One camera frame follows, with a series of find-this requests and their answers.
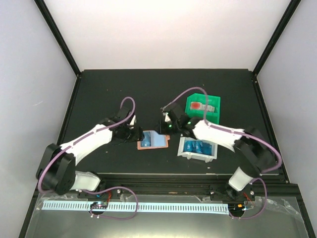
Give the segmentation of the blue credit card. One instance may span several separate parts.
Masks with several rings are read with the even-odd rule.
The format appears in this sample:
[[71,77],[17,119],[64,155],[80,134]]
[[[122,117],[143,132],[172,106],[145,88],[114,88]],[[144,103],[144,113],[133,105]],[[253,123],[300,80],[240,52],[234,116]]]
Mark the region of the blue credit card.
[[141,141],[141,147],[151,147],[151,132],[145,131],[143,132],[144,138]]

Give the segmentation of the pink card holder wallet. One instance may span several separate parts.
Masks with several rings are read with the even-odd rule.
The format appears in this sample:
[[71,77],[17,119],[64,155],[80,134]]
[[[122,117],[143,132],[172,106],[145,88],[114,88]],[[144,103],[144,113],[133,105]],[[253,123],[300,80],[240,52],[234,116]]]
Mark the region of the pink card holder wallet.
[[138,150],[147,150],[147,149],[160,149],[160,148],[167,148],[168,141],[170,140],[169,135],[160,135],[154,130],[146,130],[151,132],[151,147],[141,147],[141,142],[137,142],[137,149]]

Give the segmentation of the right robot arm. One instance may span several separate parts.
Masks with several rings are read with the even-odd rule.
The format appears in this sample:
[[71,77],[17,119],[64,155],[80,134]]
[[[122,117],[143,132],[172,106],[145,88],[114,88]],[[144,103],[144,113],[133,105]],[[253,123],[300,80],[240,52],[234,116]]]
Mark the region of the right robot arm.
[[243,189],[261,174],[276,169],[277,150],[260,138],[258,130],[234,129],[205,118],[190,118],[177,103],[162,108],[157,132],[164,135],[179,133],[185,138],[210,142],[234,152],[238,167],[225,187],[225,194],[231,200],[238,199]]

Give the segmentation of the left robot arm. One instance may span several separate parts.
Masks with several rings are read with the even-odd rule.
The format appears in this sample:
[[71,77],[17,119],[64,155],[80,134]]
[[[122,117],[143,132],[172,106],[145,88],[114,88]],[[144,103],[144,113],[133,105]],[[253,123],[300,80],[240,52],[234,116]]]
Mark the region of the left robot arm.
[[85,190],[95,198],[103,197],[106,185],[100,177],[94,172],[78,171],[76,167],[89,154],[113,140],[142,140],[143,131],[136,120],[134,110],[121,107],[115,116],[103,119],[78,138],[61,145],[48,145],[36,172],[38,191],[64,195],[71,190]]

